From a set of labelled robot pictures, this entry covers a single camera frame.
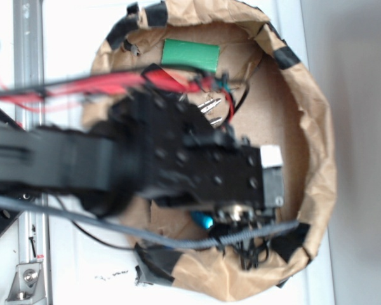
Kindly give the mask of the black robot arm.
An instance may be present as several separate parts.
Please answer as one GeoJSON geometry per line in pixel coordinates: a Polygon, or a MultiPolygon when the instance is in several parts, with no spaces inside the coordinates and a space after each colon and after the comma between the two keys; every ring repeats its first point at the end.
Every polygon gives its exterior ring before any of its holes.
{"type": "Polygon", "coordinates": [[[196,105],[135,90],[89,132],[0,127],[0,192],[72,194],[100,217],[133,197],[168,208],[264,207],[259,149],[210,125],[196,105]]]}

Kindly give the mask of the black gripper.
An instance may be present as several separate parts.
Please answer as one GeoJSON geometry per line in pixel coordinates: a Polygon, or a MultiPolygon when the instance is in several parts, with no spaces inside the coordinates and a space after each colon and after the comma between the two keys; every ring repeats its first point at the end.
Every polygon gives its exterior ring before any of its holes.
{"type": "Polygon", "coordinates": [[[164,207],[264,206],[260,151],[210,125],[198,107],[149,90],[126,98],[126,193],[164,207]]]}

